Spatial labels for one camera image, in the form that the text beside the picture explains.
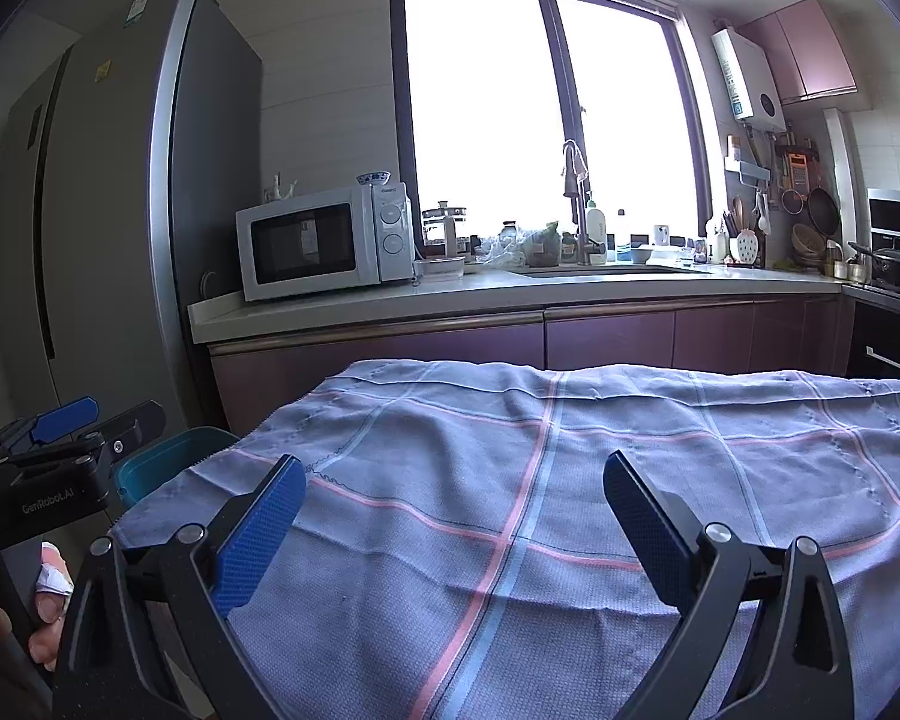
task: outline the faucet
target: faucet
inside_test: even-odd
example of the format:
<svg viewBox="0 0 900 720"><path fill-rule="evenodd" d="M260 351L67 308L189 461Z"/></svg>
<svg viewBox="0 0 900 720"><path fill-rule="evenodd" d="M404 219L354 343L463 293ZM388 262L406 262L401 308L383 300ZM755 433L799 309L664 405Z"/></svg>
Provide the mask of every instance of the faucet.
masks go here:
<svg viewBox="0 0 900 720"><path fill-rule="evenodd" d="M583 181L586 180L586 164L577 142L563 142L563 196L570 199L573 220L577 223L577 264L590 264L590 240L586 234L586 198Z"/></svg>

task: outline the gray refrigerator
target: gray refrigerator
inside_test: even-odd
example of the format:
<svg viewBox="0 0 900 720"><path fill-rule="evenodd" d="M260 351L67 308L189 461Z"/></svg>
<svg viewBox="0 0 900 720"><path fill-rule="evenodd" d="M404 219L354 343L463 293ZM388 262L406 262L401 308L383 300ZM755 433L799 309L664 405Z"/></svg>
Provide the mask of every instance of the gray refrigerator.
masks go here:
<svg viewBox="0 0 900 720"><path fill-rule="evenodd" d="M187 305L240 289L261 62L214 0L133 0L21 96L0 150L0 341L19 415L154 399L226 424Z"/></svg>

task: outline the blue and white bowl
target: blue and white bowl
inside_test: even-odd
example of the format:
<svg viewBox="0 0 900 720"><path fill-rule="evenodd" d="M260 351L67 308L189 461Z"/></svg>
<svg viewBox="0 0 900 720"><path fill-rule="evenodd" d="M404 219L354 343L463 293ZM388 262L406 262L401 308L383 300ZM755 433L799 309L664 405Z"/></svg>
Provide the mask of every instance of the blue and white bowl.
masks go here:
<svg viewBox="0 0 900 720"><path fill-rule="evenodd" d="M389 181L389 172L386 170L378 170L378 172L365 172L357 176L357 183L365 187L370 184L372 187L381 187Z"/></svg>

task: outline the white water heater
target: white water heater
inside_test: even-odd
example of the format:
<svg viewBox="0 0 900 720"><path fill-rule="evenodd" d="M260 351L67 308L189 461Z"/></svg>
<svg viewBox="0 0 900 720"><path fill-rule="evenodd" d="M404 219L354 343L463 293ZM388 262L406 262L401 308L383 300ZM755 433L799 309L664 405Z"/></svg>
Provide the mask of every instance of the white water heater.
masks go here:
<svg viewBox="0 0 900 720"><path fill-rule="evenodd" d="M732 29L717 32L713 47L737 121L764 132L786 132L780 97L763 49Z"/></svg>

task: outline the microwave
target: microwave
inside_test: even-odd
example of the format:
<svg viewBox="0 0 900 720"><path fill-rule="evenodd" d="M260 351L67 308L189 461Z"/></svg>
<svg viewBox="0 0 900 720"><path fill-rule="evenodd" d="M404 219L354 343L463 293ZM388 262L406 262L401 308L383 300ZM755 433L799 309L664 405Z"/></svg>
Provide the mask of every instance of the microwave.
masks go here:
<svg viewBox="0 0 900 720"><path fill-rule="evenodd" d="M404 184L355 186L237 211L247 300L413 278Z"/></svg>

